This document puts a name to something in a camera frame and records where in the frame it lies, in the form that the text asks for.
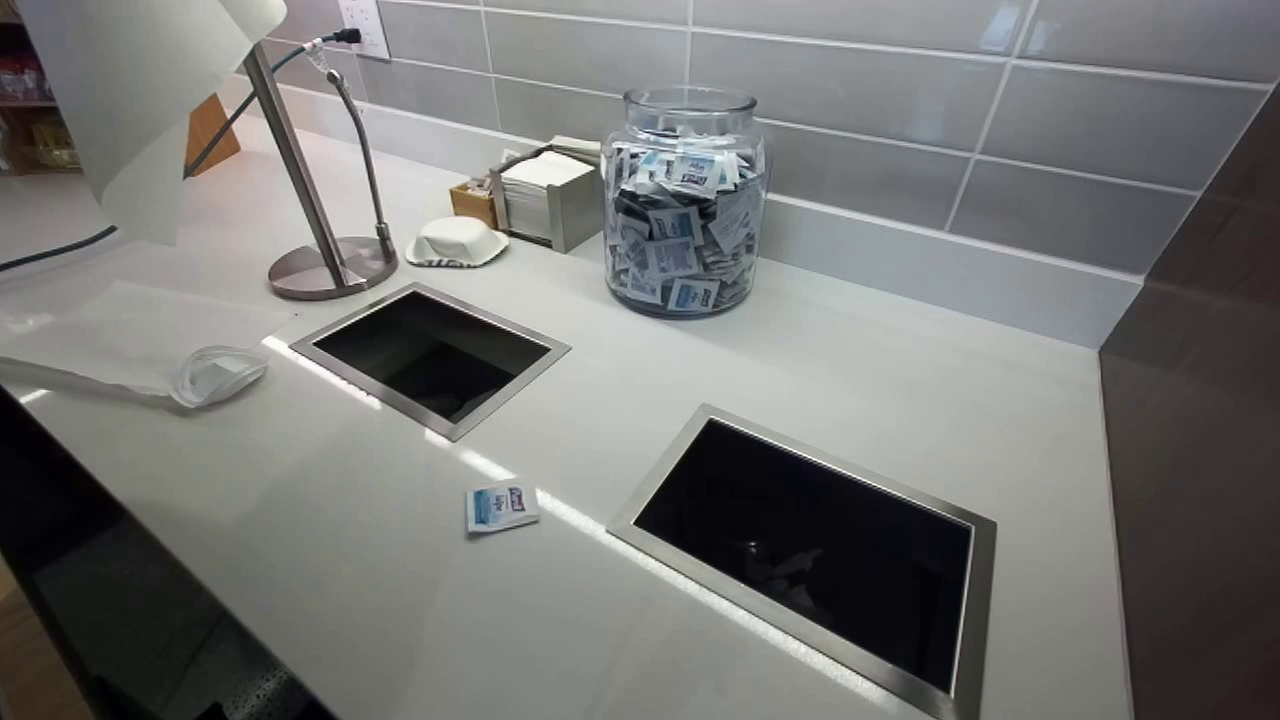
electrical outlet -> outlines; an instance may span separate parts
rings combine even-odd
[[[340,0],[340,9],[342,9],[342,25],[359,28],[359,54],[392,59],[374,0]]]

countertop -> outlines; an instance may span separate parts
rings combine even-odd
[[[54,317],[110,278],[274,309],[280,322],[256,333],[271,376],[187,418],[11,390],[340,714],[914,720],[607,534],[700,403],[994,520],[984,720],[1130,714],[1092,353],[766,258],[729,317],[645,321],[604,291],[598,239],[280,302],[262,267],[308,231],[266,133],[249,119],[239,141],[245,155],[187,183],[176,249],[110,245],[6,277],[0,317]],[[333,223],[362,231],[356,151],[308,133],[304,146]],[[379,176],[398,239],[442,213],[455,181],[398,155],[379,155]],[[23,231],[71,223],[59,213]],[[567,354],[442,442],[285,348],[402,284]],[[464,538],[464,487],[485,477],[537,485],[543,520]]]

square opening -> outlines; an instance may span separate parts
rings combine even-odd
[[[537,333],[423,289],[308,335],[301,353],[452,439],[565,354]]]
[[[702,411],[619,534],[933,714],[975,707],[978,668],[959,662],[984,634],[978,514]]]

glass jar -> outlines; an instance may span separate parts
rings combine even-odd
[[[757,98],[714,89],[628,91],[604,145],[607,291],[647,317],[747,300],[765,208]]]

gray tile wall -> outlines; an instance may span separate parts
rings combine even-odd
[[[379,0],[356,91],[604,136],[619,89],[758,96],[773,193],[1149,270],[1280,77],[1275,0]],[[274,39],[340,19],[292,0]]]

